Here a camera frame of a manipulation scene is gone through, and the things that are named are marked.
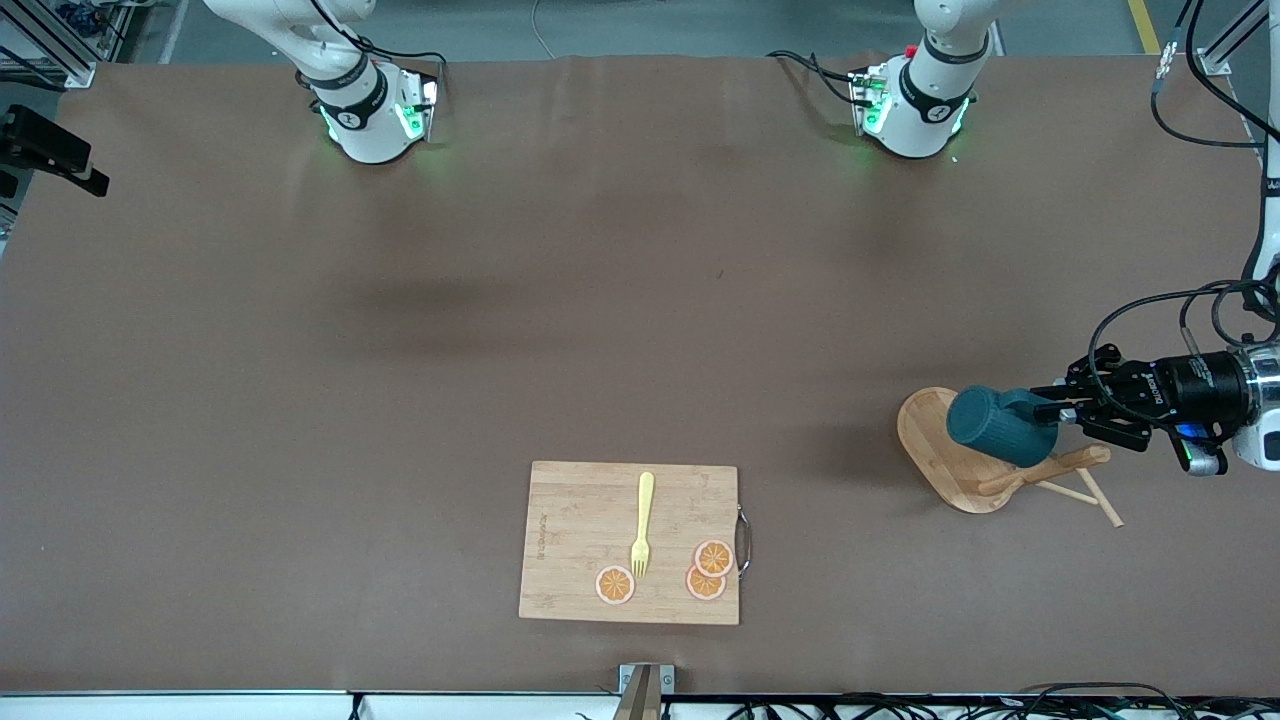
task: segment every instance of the metal clamp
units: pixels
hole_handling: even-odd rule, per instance
[[[737,555],[737,557],[736,557],[736,560],[737,560],[737,579],[741,580],[742,577],[746,575],[746,569],[751,566],[751,523],[750,523],[750,520],[746,519],[746,512],[742,511],[742,506],[741,505],[737,506],[737,527],[735,528],[735,534],[737,537],[742,538],[742,541],[744,541],[744,542],[736,542],[736,538],[735,538],[735,543],[733,543],[735,547],[737,550],[741,550],[742,547],[746,548],[746,557],[745,559],[742,557],[742,555],[735,552]]]
[[[640,673],[653,671],[653,682],[660,692],[671,694],[676,692],[676,666],[671,664],[627,662],[618,665],[618,694],[626,694],[631,678]]]

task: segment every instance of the brown tablecloth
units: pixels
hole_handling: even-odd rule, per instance
[[[41,178],[0,264],[0,687],[1280,692],[1280,478],[1161,438],[1096,473],[1124,529],[969,516],[895,438],[1239,272],[1257,160],[1162,135],[1153,63],[993,60],[923,161],[773,60],[456,65],[385,167],[287,68],[102,68],[60,119],[110,196]],[[539,459],[739,466],[742,624],[517,619]]]

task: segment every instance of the plastic fork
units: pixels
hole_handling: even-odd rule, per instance
[[[636,542],[631,543],[631,574],[643,578],[649,568],[649,506],[653,505],[653,473],[640,473],[640,502]]]

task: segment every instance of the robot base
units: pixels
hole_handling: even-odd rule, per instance
[[[881,65],[872,65],[865,74],[850,78],[850,92],[855,100],[865,100],[870,106],[854,105],[854,127],[859,135],[879,141],[886,150],[904,158],[928,158],[937,154],[952,135],[960,132],[960,122],[969,101],[942,122],[925,122],[919,110],[908,104],[899,88],[899,77],[908,59],[891,58]]]
[[[329,126],[329,138],[357,163],[379,164],[394,160],[415,142],[426,141],[435,117],[439,82],[433,77],[379,61],[378,70],[388,81],[389,92],[361,129],[349,129],[343,119],[320,111]]]

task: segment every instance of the cutting board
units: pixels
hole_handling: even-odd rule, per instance
[[[640,473],[654,474],[649,569],[635,594],[608,605],[595,579],[631,566]],[[520,580],[520,616],[604,623],[737,624],[737,573],[716,600],[694,598],[685,575],[704,541],[733,546],[737,468],[625,462],[534,462]]]

